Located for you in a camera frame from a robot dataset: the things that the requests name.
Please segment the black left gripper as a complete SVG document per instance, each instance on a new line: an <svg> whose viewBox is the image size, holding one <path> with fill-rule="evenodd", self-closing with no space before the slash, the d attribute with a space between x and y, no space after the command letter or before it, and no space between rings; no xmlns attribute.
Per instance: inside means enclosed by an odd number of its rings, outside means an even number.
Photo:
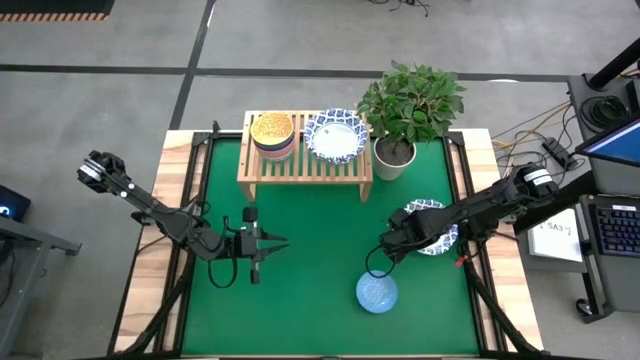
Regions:
<svg viewBox="0 0 640 360"><path fill-rule="evenodd" d="M257 208L245 207L243 209L242 222L245 227L240 229L240 257L250 260L250 281L252 284L260 283L260 261L264 261L269 255L288 247L288 244L283 244L259 250L257 219ZM267 241L286 241L285 237L268 233L264 229L259 230L259 238Z"/></svg>

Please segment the white labelled paper box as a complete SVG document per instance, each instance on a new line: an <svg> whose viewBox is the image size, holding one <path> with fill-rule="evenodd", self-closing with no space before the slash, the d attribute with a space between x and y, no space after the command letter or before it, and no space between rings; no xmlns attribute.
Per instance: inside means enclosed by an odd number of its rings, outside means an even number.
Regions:
<svg viewBox="0 0 640 360"><path fill-rule="evenodd" d="M527 238L531 255L582 262L574 209L566 209L528 229Z"/></svg>

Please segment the black power strip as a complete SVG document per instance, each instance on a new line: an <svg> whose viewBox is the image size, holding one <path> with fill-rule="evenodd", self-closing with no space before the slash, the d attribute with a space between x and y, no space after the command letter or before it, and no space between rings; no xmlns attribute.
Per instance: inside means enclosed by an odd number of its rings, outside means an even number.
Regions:
<svg viewBox="0 0 640 360"><path fill-rule="evenodd" d="M562 170L575 170L578 160L556 138L549 137L542 142L542 148L559 165Z"/></svg>

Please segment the white plant pot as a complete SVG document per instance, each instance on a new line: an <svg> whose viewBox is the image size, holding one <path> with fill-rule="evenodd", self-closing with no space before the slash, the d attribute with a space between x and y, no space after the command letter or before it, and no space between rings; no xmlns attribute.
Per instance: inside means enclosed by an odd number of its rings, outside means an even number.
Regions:
<svg viewBox="0 0 640 360"><path fill-rule="evenodd" d="M385 181L392 181L414 161L416 145L403 138L378 137L373 143L373 169Z"/></svg>

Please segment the orange patterned small plate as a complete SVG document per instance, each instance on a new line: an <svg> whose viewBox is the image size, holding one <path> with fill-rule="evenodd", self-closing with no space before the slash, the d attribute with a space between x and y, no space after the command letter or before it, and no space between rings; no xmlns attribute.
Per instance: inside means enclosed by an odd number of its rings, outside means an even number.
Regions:
<svg viewBox="0 0 640 360"><path fill-rule="evenodd" d="M280 150L264 150L257 149L257 153L267 161L282 161L291 156L292 149L280 149Z"/></svg>

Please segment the green leafy plant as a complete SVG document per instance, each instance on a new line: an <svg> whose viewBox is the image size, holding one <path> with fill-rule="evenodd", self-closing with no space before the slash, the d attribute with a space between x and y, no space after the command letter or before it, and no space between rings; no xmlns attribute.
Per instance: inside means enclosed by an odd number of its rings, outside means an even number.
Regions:
<svg viewBox="0 0 640 360"><path fill-rule="evenodd" d="M453 72L393 60L391 69L369 84L356 111L379 138L426 143L444 136L464 113L465 91Z"/></svg>

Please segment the black backlit keyboard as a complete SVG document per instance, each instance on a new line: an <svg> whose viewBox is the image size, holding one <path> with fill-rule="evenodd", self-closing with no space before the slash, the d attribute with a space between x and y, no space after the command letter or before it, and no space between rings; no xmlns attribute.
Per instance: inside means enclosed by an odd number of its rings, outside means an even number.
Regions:
<svg viewBox="0 0 640 360"><path fill-rule="evenodd" d="M640 210L636 206L592 204L589 210L601 254L640 258Z"/></svg>

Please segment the blue lit monitor screen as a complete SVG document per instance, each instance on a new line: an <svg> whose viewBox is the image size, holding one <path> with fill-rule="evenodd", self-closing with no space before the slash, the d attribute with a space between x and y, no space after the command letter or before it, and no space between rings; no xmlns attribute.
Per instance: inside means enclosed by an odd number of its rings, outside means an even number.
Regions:
<svg viewBox="0 0 640 360"><path fill-rule="evenodd" d="M603 131L575 148L589 158L640 167L640 118Z"/></svg>

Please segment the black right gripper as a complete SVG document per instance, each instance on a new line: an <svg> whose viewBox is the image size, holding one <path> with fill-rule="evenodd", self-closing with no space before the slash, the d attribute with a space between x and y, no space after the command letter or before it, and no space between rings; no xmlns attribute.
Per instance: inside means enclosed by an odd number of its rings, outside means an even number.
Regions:
<svg viewBox="0 0 640 360"><path fill-rule="evenodd" d="M411 227L410 214L397 208L388 219L389 229L382 234L380 245L385 253L392 253L393 263L400 263L406 257L404 251L422 249L427 240Z"/></svg>

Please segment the black device blue light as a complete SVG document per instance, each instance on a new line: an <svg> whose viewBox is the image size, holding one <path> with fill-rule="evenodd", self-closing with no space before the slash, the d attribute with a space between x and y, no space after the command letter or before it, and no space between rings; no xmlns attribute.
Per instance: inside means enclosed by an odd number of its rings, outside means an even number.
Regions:
<svg viewBox="0 0 640 360"><path fill-rule="evenodd" d="M31 200L10 188L0 185L0 216L21 222L25 217Z"/></svg>

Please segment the slatted wooden shelf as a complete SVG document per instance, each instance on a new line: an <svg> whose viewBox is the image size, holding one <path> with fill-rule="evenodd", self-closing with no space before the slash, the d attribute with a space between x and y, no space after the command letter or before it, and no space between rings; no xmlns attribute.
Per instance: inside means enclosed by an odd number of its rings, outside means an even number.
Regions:
<svg viewBox="0 0 640 360"><path fill-rule="evenodd" d="M293 142L283 149L292 149L291 156L282 161L267 161L257 153L250 134L252 123L262 114L279 112L287 114L294 125ZM360 200L368 199L372 183L373 170L371 147L365 145L364 151L345 165L327 163L313 156L307 150L303 138L305 123L315 111L247 111L240 150L237 181L248 200L256 197L258 184L357 184Z"/></svg>

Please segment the blue patterned white plate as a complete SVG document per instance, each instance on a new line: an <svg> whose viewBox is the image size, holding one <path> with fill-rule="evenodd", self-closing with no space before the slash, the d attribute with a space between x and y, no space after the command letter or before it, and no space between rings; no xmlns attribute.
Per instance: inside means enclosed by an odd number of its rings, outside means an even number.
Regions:
<svg viewBox="0 0 640 360"><path fill-rule="evenodd" d="M411 214L417 210L424 210L427 208L444 208L444 205L434 199L415 199L407 203L404 207L404 211L407 214ZM427 256L438 256L448 252L458 240L458 225L453 224L449 229L441 235L438 240L422 249L418 250L418 253Z"/></svg>
<svg viewBox="0 0 640 360"><path fill-rule="evenodd" d="M310 117L304 125L303 138L307 150L316 158L345 165L364 151L369 129L354 111L329 108Z"/></svg>

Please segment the grey equipment cart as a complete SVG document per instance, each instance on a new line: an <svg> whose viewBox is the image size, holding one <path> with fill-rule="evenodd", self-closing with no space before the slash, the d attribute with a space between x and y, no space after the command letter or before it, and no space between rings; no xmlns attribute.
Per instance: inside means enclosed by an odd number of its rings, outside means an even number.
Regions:
<svg viewBox="0 0 640 360"><path fill-rule="evenodd" d="M596 96L615 96L632 115L640 115L640 80L616 78L604 89L588 87L587 76L571 76L569 97L576 111L582 138L596 133L581 114L582 106ZM586 299L593 312L585 323L601 320L615 311L640 313L640 258L609 256L599 252L589 206L592 204L633 205L640 210L640 167L591 159L591 172L599 188L597 195L583 195L575 204L586 271L582 273Z"/></svg>

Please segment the yellow patterned small plate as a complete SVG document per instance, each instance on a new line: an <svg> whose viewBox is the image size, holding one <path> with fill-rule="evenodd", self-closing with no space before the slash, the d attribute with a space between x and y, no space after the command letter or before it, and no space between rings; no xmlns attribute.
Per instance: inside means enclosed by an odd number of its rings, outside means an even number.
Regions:
<svg viewBox="0 0 640 360"><path fill-rule="evenodd" d="M267 147L285 143L293 132L294 125L291 118L287 114L279 112L260 115L250 127L253 140Z"/></svg>

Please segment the green table mat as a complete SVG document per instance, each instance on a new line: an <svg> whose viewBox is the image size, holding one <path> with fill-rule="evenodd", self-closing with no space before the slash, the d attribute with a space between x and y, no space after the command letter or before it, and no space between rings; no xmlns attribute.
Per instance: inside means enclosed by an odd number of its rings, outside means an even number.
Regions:
<svg viewBox="0 0 640 360"><path fill-rule="evenodd" d="M258 222L289 246L260 267L198 261L185 325L186 355L424 355L478 349L464 270L455 251L412 253L392 265L378 250L389 216L415 199L450 204L443 147L420 145L396 180L376 180L363 202L355 185L262 185ZM395 307L365 311L356 283L366 271L391 275Z"/></svg>

